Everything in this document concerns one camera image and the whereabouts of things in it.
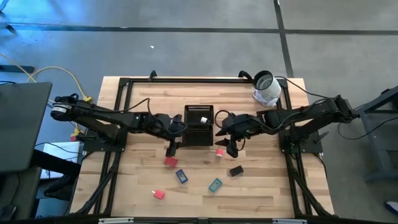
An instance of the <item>red cube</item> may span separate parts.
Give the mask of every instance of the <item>red cube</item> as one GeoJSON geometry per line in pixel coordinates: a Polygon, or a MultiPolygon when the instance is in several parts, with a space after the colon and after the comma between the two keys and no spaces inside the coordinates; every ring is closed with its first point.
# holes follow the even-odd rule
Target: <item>red cube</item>
{"type": "Polygon", "coordinates": [[[175,167],[177,165],[178,159],[174,157],[166,157],[164,160],[164,164],[169,165],[170,167],[175,167]]]}

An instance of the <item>wooden table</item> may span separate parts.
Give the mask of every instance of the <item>wooden table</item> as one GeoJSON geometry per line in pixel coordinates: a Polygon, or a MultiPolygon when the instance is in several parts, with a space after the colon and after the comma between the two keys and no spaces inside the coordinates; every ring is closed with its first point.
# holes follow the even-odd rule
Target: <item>wooden table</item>
{"type": "MultiPolygon", "coordinates": [[[[113,109],[120,77],[104,77],[98,105],[113,109]]],[[[301,78],[293,82],[304,87],[301,78]]],[[[304,92],[289,85],[293,108],[308,105],[304,92]]],[[[228,110],[235,114],[256,114],[266,110],[252,97],[252,86],[227,83],[135,83],[130,105],[150,98],[152,113],[183,115],[184,105],[214,105],[214,111],[228,110]]],[[[147,111],[146,104],[134,111],[147,111]]],[[[220,113],[218,122],[226,115],[220,113]]],[[[219,131],[214,125],[213,133],[219,131]]],[[[239,157],[233,159],[224,152],[218,159],[217,146],[187,147],[177,150],[177,168],[167,167],[165,149],[168,142],[147,134],[129,134],[125,152],[119,165],[112,216],[129,217],[294,217],[285,157],[280,153],[277,135],[260,135],[246,141],[239,157]],[[244,173],[230,177],[228,170],[242,165],[244,173]],[[175,172],[183,169],[188,182],[181,184],[175,172]],[[208,186],[219,178],[223,186],[210,192],[208,186]],[[156,199],[152,190],[165,192],[163,200],[156,199]]],[[[81,167],[72,202],[71,212],[77,211],[88,200],[98,185],[103,163],[103,152],[94,152],[81,167]]],[[[325,171],[314,155],[304,154],[303,164],[307,184],[318,201],[331,213],[325,171]]],[[[105,189],[101,209],[107,199],[105,189]]],[[[298,190],[300,208],[304,211],[302,193],[298,190]]]]}

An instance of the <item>black basket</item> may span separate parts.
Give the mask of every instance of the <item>black basket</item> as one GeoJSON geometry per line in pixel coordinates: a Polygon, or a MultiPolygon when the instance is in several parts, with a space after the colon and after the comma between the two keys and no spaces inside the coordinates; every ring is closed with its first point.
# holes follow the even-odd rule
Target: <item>black basket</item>
{"type": "Polygon", "coordinates": [[[183,146],[213,145],[213,105],[185,105],[184,122],[188,125],[182,136],[183,146]],[[207,118],[211,124],[202,124],[201,118],[207,118]]]}

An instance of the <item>gray floor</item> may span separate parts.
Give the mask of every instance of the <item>gray floor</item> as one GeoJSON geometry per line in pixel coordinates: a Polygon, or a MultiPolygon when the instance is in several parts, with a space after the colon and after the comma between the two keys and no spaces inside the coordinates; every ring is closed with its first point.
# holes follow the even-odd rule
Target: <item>gray floor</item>
{"type": "MultiPolygon", "coordinates": [[[[398,29],[395,0],[280,0],[288,29],[398,29]]],[[[276,29],[271,0],[10,0],[4,21],[122,27],[224,27],[276,29]]],[[[398,84],[398,36],[287,35],[294,77],[308,91],[341,94],[361,105],[398,84]]],[[[64,32],[0,30],[0,52],[23,65],[57,65],[76,74],[87,95],[98,96],[105,75],[231,76],[240,70],[270,70],[286,76],[278,34],[64,32]]],[[[0,80],[24,82],[18,73],[0,80]]],[[[78,92],[62,71],[48,70],[38,81],[53,83],[52,98],[78,92]]],[[[367,139],[345,140],[336,125],[324,128],[323,139],[333,206],[347,218],[398,222],[383,207],[398,201],[398,182],[366,184],[373,169],[367,139]]],[[[342,127],[359,136],[359,122],[342,127]]],[[[70,124],[46,112],[38,142],[68,141],[70,124]]]]}

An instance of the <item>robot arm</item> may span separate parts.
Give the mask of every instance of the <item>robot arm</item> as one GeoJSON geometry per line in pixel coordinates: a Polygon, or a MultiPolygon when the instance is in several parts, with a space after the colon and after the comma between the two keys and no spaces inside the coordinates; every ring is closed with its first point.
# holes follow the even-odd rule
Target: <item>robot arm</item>
{"type": "Polygon", "coordinates": [[[105,142],[118,141],[120,129],[130,133],[146,133],[170,141],[166,156],[174,156],[178,144],[175,138],[181,137],[186,124],[180,114],[170,118],[167,114],[148,112],[113,111],[79,100],[76,94],[58,96],[51,111],[57,121],[74,121],[98,133],[105,142]]]}
{"type": "Polygon", "coordinates": [[[236,147],[236,141],[250,139],[258,134],[274,135],[294,122],[312,119],[303,126],[290,127],[290,143],[297,144],[307,138],[309,134],[330,123],[349,123],[357,117],[358,115],[351,109],[348,101],[342,99],[340,95],[321,99],[310,106],[294,110],[258,111],[257,116],[228,113],[228,117],[223,120],[221,130],[216,133],[216,136],[229,134],[231,138],[218,141],[215,144],[226,146],[227,153],[231,157],[237,158],[239,150],[236,147]]]}

